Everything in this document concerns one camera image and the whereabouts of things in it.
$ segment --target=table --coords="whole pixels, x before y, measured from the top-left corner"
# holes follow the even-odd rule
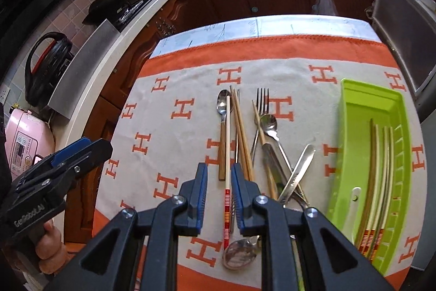
[[[198,238],[180,238],[179,290],[255,290],[260,261],[231,272],[221,264],[224,182],[217,180],[218,92],[241,89],[249,143],[255,133],[251,100],[270,89],[270,112],[291,162],[311,143],[317,153],[301,182],[312,206],[326,212],[336,161],[342,78],[400,91],[413,151],[409,209],[385,277],[398,288],[419,240],[426,201],[422,132],[410,93],[386,46],[366,22],[329,16],[269,16],[191,30],[162,40],[127,99],[105,163],[94,217],[98,232],[124,207],[141,211],[176,194],[198,162],[208,164],[204,225]],[[255,177],[267,182],[261,154]],[[235,231],[231,241],[240,238]]]

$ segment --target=triangular cutout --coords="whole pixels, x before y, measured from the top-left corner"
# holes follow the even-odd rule
[[[330,264],[335,273],[340,274],[357,266],[357,260],[328,229],[322,228],[320,232],[330,259]]]
[[[119,229],[111,231],[82,261],[82,268],[95,273],[104,275],[112,256],[113,248],[118,239]]]

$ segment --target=white chopstick with red tip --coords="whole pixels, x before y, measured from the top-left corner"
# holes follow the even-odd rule
[[[225,195],[224,195],[224,250],[230,240],[230,96],[225,98]]]

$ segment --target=tablecloth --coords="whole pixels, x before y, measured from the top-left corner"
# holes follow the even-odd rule
[[[301,185],[312,206],[326,212],[335,172],[341,79],[393,88],[406,102],[413,151],[409,209],[386,273],[397,288],[413,259],[424,217],[426,161],[419,120],[403,76],[387,47],[369,40],[290,35],[224,41],[150,59],[127,99],[99,186],[94,233],[124,207],[141,211],[176,194],[198,162],[208,164],[208,194],[199,237],[180,238],[178,290],[254,290],[260,261],[241,271],[221,263],[224,182],[217,179],[220,117],[216,97],[241,89],[249,142],[255,133],[251,100],[270,89],[270,112],[291,162],[311,143],[317,152]],[[256,156],[256,182],[267,183]],[[235,231],[231,241],[240,238]]]

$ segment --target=metal screw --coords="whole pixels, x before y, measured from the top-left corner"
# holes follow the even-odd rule
[[[306,210],[306,215],[307,215],[308,217],[310,217],[310,218],[315,218],[315,217],[318,216],[318,210],[317,210],[316,208],[309,207],[309,208]]]
[[[121,211],[125,219],[132,218],[135,214],[135,211],[132,208],[125,208]]]
[[[264,195],[256,196],[255,200],[259,205],[264,205],[268,202],[268,198]]]
[[[174,195],[171,199],[176,205],[184,204],[184,202],[186,201],[186,199],[182,195]]]

